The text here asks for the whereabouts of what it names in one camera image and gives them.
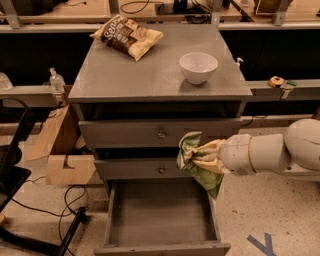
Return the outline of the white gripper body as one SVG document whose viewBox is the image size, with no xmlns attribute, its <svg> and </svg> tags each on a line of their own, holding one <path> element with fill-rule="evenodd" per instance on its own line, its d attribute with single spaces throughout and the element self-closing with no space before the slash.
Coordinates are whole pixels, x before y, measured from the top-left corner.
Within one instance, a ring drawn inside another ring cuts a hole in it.
<svg viewBox="0 0 320 256">
<path fill-rule="evenodd" d="M 236 176 L 254 175 L 250 161 L 249 145 L 252 136 L 233 135 L 221 146 L 219 156 L 223 165 Z"/>
</svg>

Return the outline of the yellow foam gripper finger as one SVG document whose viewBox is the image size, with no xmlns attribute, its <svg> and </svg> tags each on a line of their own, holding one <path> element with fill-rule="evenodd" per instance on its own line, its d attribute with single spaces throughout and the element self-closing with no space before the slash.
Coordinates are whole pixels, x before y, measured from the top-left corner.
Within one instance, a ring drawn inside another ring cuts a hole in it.
<svg viewBox="0 0 320 256">
<path fill-rule="evenodd" d="M 207 171 L 216 173 L 216 174 L 224 174 L 225 173 L 225 167 L 221 160 L 215 159 L 213 161 L 200 161 L 200 160 L 194 160 L 194 163 Z"/>
<path fill-rule="evenodd" d="M 197 148 L 196 156 L 216 158 L 219 155 L 220 148 L 224 142 L 224 139 L 216 139 L 208 142 Z"/>
</svg>

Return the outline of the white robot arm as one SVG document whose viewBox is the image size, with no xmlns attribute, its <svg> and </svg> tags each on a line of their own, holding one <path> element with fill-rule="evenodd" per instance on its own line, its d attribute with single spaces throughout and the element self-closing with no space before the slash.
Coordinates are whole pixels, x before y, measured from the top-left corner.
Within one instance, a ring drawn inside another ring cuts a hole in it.
<svg viewBox="0 0 320 256">
<path fill-rule="evenodd" d="M 320 181 L 320 121 L 301 119 L 283 134 L 233 135 L 199 148 L 193 162 L 208 171 L 236 176 L 272 172 L 280 176 Z"/>
</svg>

